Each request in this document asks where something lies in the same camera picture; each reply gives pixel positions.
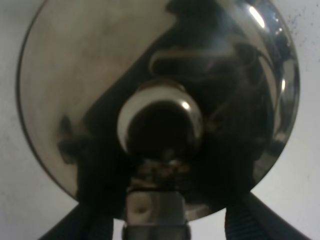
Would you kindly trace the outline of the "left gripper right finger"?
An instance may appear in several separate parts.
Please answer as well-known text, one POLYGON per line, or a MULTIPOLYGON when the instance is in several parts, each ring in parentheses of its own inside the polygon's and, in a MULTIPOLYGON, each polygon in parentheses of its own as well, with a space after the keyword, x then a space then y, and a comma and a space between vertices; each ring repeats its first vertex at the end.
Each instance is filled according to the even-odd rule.
POLYGON ((308 240, 250 193, 226 207, 225 237, 227 240, 308 240))

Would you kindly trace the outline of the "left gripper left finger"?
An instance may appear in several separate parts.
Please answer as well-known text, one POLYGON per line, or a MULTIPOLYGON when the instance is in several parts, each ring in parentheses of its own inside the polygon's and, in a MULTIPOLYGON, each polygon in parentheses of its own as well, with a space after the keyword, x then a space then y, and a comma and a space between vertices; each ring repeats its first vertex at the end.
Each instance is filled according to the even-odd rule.
POLYGON ((89 205, 80 203, 41 239, 111 240, 114 233, 113 203, 110 196, 89 205))

